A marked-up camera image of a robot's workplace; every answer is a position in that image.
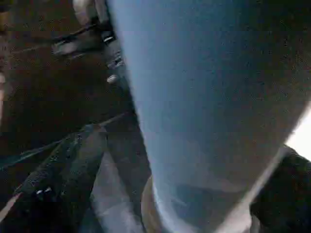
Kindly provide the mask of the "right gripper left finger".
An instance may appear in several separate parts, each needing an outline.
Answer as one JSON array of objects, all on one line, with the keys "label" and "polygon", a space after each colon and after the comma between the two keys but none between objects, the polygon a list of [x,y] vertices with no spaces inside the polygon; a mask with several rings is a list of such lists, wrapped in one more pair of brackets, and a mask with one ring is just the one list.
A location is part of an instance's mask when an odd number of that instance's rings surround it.
[{"label": "right gripper left finger", "polygon": [[64,138],[15,190],[2,233],[77,233],[107,149],[107,132],[86,125]]}]

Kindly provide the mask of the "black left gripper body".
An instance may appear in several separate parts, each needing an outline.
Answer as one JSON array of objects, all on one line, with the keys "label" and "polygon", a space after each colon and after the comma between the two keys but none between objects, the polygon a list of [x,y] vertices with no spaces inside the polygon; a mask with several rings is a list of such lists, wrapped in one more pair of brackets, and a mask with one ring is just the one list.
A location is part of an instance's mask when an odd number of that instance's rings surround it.
[{"label": "black left gripper body", "polygon": [[71,59],[87,54],[100,55],[107,68],[107,83],[129,90],[126,65],[119,42],[111,28],[85,27],[53,38],[52,51],[55,55]]}]

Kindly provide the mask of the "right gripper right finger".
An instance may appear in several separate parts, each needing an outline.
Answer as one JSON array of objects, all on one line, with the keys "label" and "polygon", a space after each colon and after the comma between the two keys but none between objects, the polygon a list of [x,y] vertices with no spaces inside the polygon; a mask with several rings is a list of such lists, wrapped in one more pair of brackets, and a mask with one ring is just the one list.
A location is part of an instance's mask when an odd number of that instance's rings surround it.
[{"label": "right gripper right finger", "polygon": [[251,205],[258,233],[311,231],[311,163],[286,147],[284,157]]}]

